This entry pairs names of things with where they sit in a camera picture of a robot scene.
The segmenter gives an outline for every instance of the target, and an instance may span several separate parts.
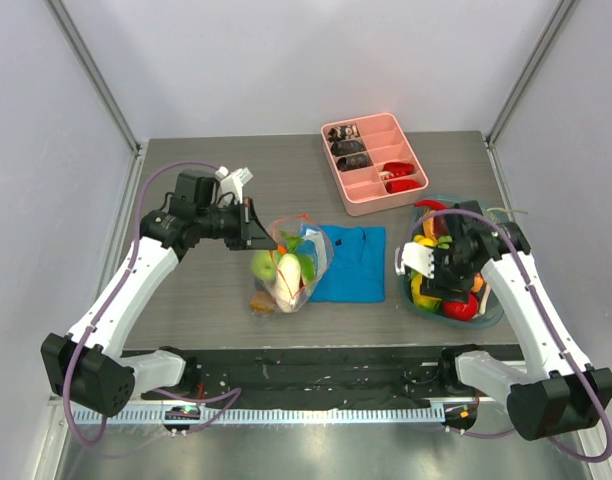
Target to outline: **green apple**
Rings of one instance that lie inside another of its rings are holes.
[[[277,275],[277,266],[273,262],[272,254],[268,250],[260,250],[253,255],[250,268],[262,282],[272,282]]]

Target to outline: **metal floor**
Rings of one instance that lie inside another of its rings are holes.
[[[84,429],[92,436],[97,427]],[[476,431],[508,429],[498,406],[482,403]],[[109,427],[100,451],[128,452],[162,427]],[[58,480],[524,480],[590,479],[588,467],[547,440],[517,434],[460,438],[428,424],[213,426],[160,438],[121,460],[100,459],[71,439]]]

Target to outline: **black object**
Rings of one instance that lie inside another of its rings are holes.
[[[483,215],[476,201],[457,203],[454,208]],[[455,214],[446,215],[444,219],[453,242],[448,250],[433,249],[434,278],[423,281],[420,292],[446,301],[467,303],[475,275],[489,260],[500,260],[508,253],[508,247],[495,232],[474,218]],[[528,240],[516,223],[506,222],[499,226],[517,251],[530,253]]]
[[[153,210],[141,221],[140,234],[173,248],[181,261],[188,249],[202,238],[224,239],[231,250],[275,250],[277,244],[259,222],[253,200],[219,207],[215,193],[219,183],[201,171],[185,170],[177,177],[168,212]],[[49,334],[41,346],[51,389],[62,396],[66,368],[76,344],[70,336]],[[197,361],[180,350],[163,347],[186,360],[186,368],[175,391],[187,393],[197,385]],[[84,347],[77,361],[70,391],[71,400],[102,415],[117,415],[135,387],[132,369],[103,354],[102,347]]]
[[[171,421],[171,420],[188,420],[188,419],[193,419],[193,420],[200,420],[201,418],[201,412],[199,410],[199,408],[197,408],[195,405],[185,405],[185,406],[181,406],[181,407],[173,407],[170,410],[168,410],[166,413],[164,413],[164,422],[163,427],[168,430],[169,432],[172,431],[184,431],[184,430],[188,430],[190,428],[190,425],[187,423],[175,423],[175,424],[170,424],[170,423],[166,423],[166,421]]]
[[[213,203],[219,182],[196,170],[177,178],[168,212],[153,210],[141,221],[143,237],[172,247],[181,260],[202,238],[224,239],[231,250],[275,250],[277,244],[259,222],[253,200],[219,207]]]
[[[477,407],[466,405],[466,409],[456,408],[445,412],[445,416],[446,420],[442,425],[448,425],[458,430],[469,430],[477,421]]]
[[[348,172],[350,170],[357,170],[358,168],[365,168],[370,165],[368,155],[364,153],[358,153],[357,155],[351,155],[349,157],[342,157],[337,160],[337,169],[340,172]]]
[[[461,354],[477,350],[484,350],[484,348],[471,344],[447,347],[442,350],[439,361],[437,362],[438,379],[440,383],[444,385],[446,391],[451,395],[470,396],[477,393],[474,388],[464,385],[459,381],[455,364],[455,360],[457,360],[457,357]]]
[[[499,360],[520,360],[517,345],[482,347]],[[240,387],[234,408],[393,410],[427,408],[452,396],[435,362],[442,347],[365,347],[186,351],[202,366],[207,397]],[[129,352],[144,354],[147,352]],[[474,395],[473,389],[468,395]],[[145,399],[160,399],[157,393]],[[226,401],[215,405],[221,408]]]
[[[584,372],[584,376],[606,408],[612,398],[612,373],[608,368]],[[575,374],[529,385],[512,385],[506,408],[522,438],[538,438],[594,427],[599,414]]]
[[[66,368],[75,346],[70,338],[59,337],[54,333],[49,334],[42,343],[42,359],[50,388],[60,397],[63,394]],[[95,412],[113,417],[128,403],[134,388],[132,369],[104,355],[101,347],[84,347],[73,375],[70,398]]]
[[[365,152],[366,147],[358,140],[348,140],[344,142],[333,142],[330,146],[330,151],[336,157],[343,157],[344,155]]]
[[[341,125],[339,127],[333,127],[328,131],[329,142],[339,142],[342,140],[349,140],[351,138],[359,137],[359,130],[357,125],[354,123],[351,125]]]

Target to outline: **white wall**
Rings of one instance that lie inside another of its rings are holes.
[[[0,479],[29,478],[39,348],[90,305],[130,158],[44,2],[0,2]]]
[[[498,152],[547,290],[612,369],[612,0],[580,2]]]
[[[482,130],[556,0],[65,0],[141,139]]]

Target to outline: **pink tray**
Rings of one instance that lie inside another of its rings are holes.
[[[328,132],[332,127],[340,125],[357,125],[358,140],[366,147],[363,154],[368,154],[371,165],[348,172],[337,169],[338,157],[330,151],[331,143],[328,141]],[[421,197],[424,189],[428,187],[428,177],[417,160],[417,156],[404,136],[399,123],[390,113],[379,113],[368,117],[351,118],[341,122],[329,123],[322,127],[324,152],[328,165],[333,172],[333,178],[342,196],[344,206],[349,215],[365,215],[367,213],[386,210],[387,208],[409,205]],[[388,162],[408,162],[415,168],[413,174],[398,179],[413,179],[421,186],[414,190],[399,193],[388,193],[385,184],[389,180],[382,180],[380,172]]]

